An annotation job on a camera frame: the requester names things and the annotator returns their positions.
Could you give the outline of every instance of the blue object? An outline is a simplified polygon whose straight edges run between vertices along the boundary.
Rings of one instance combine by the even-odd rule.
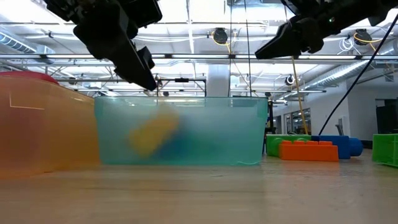
[[[338,147],[339,159],[350,159],[351,152],[348,136],[312,136],[312,141],[331,141],[334,146]]]
[[[177,114],[178,129],[152,156],[140,157],[129,133],[164,105]],[[267,98],[102,96],[95,98],[95,116],[104,164],[255,165],[262,159]]]
[[[349,147],[351,156],[360,156],[363,152],[363,144],[361,140],[357,138],[349,139]]]
[[[362,142],[348,136],[312,136],[312,141],[331,141],[338,147],[339,159],[350,159],[351,156],[360,156],[363,151]]]

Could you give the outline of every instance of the toy block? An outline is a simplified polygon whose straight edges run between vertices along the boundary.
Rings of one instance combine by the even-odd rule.
[[[350,159],[351,156],[360,156],[363,151],[362,142],[348,136],[312,136],[313,141],[331,141],[338,146],[339,159]]]
[[[350,159],[349,137],[348,136],[312,136],[312,141],[331,141],[334,146],[338,147],[339,159]]]
[[[325,141],[282,141],[279,156],[283,160],[338,162],[338,147]]]
[[[349,153],[351,156],[360,156],[363,152],[363,144],[357,138],[349,139]]]
[[[374,134],[372,160],[398,167],[398,134]]]
[[[286,134],[267,134],[266,152],[267,156],[279,157],[279,144],[282,141],[309,141],[311,136],[306,134],[286,135]]]

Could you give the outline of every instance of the metal frame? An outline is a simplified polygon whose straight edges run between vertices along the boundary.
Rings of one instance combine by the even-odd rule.
[[[165,83],[163,83],[162,87],[159,88],[159,81],[166,81]],[[176,82],[176,83],[187,83],[187,82],[194,82],[196,84],[197,87],[200,88],[201,91],[203,91],[205,93],[205,97],[207,96],[207,81],[204,79],[196,79],[196,78],[159,78],[157,79],[158,85],[156,88],[156,96],[159,96],[159,92],[167,85],[169,84],[169,82]],[[205,84],[205,89],[203,89],[197,82],[203,82]],[[185,92],[186,89],[181,89],[178,90],[179,92]]]
[[[234,60],[247,60],[248,58],[257,59],[255,55],[243,54],[152,54],[154,59],[234,59]],[[336,63],[353,63],[358,60],[369,60],[370,55],[300,55],[295,57],[296,63],[311,62],[327,64],[331,62]],[[90,54],[0,54],[0,59],[95,59]],[[292,57],[280,57],[269,60],[258,60],[259,63],[274,62],[278,63],[288,61],[291,63]],[[398,60],[398,55],[377,55],[375,60]]]

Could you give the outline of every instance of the wall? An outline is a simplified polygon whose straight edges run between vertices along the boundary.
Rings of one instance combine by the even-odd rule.
[[[398,98],[398,83],[384,77],[356,85],[348,95],[351,137],[371,141],[377,134],[376,99]]]
[[[340,83],[339,87],[327,88],[326,93],[311,93],[305,98],[303,102],[303,109],[311,109],[311,128],[312,134],[316,135],[321,130],[323,123],[331,113],[332,109],[341,100],[346,92],[346,83]],[[284,114],[300,110],[298,102],[288,102],[288,106],[278,106],[274,108],[274,116],[282,115],[282,122],[284,123]],[[339,118],[344,118],[343,126],[344,133],[350,135],[349,126],[349,111],[348,101],[342,102],[340,107],[335,111],[334,115],[329,120],[323,134],[338,135],[335,124],[338,123]],[[285,133],[285,127],[282,126],[282,131]]]

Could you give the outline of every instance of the black cable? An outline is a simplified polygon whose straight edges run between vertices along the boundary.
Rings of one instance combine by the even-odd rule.
[[[229,29],[231,31],[229,35],[229,77],[228,77],[228,97],[230,97],[231,94],[231,66],[232,66],[232,5],[234,4],[233,1],[231,1],[231,20],[229,21]]]
[[[321,135],[324,128],[326,127],[326,125],[328,124],[330,118],[333,116],[333,113],[335,113],[335,111],[337,110],[337,108],[340,106],[340,104],[345,100],[345,98],[348,96],[348,94],[351,92],[351,90],[354,88],[355,84],[358,82],[358,80],[361,78],[361,76],[363,75],[363,73],[368,69],[368,67],[370,66],[370,64],[372,63],[372,61],[374,60],[375,56],[377,55],[377,53],[379,52],[381,46],[384,44],[384,42],[386,41],[388,35],[390,34],[392,28],[394,28],[395,24],[397,23],[398,20],[398,14],[396,15],[396,18],[392,21],[392,24],[390,26],[390,28],[388,28],[388,31],[386,32],[385,36],[383,37],[383,39],[381,40],[379,46],[377,47],[377,49],[374,51],[372,57],[369,59],[368,63],[366,64],[366,66],[363,68],[363,70],[361,71],[361,73],[356,77],[355,81],[353,82],[353,84],[349,87],[349,89],[347,90],[346,94],[344,94],[344,96],[342,97],[342,99],[338,102],[338,104],[335,106],[335,108],[333,109],[333,111],[331,111],[328,119],[326,119],[325,124],[323,124],[321,131],[319,132],[318,135]]]
[[[249,43],[249,26],[248,26],[248,12],[246,10],[246,0],[244,0],[244,13],[246,15],[246,32],[248,33],[248,58],[249,58],[249,87],[251,97],[251,64],[250,64],[250,43]]]
[[[61,42],[55,40],[54,36],[52,35],[52,32],[49,32],[49,38],[52,39],[53,41],[55,41],[57,44],[61,45],[62,47],[65,47],[66,49],[68,49],[70,52],[72,52],[73,54],[75,54],[76,52],[72,51],[69,47],[63,45]]]

